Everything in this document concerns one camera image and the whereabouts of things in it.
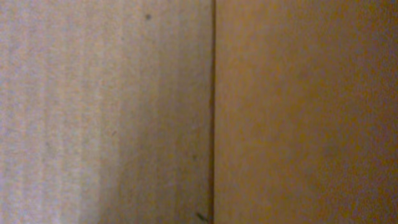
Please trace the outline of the brown cardboard box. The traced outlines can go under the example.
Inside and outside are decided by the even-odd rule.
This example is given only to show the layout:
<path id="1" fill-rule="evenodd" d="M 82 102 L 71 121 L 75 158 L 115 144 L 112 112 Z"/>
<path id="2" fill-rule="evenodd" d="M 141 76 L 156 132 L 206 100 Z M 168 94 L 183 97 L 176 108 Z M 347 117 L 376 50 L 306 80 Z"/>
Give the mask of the brown cardboard box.
<path id="1" fill-rule="evenodd" d="M 396 223 L 396 1 L 2 1 L 2 223 Z"/>

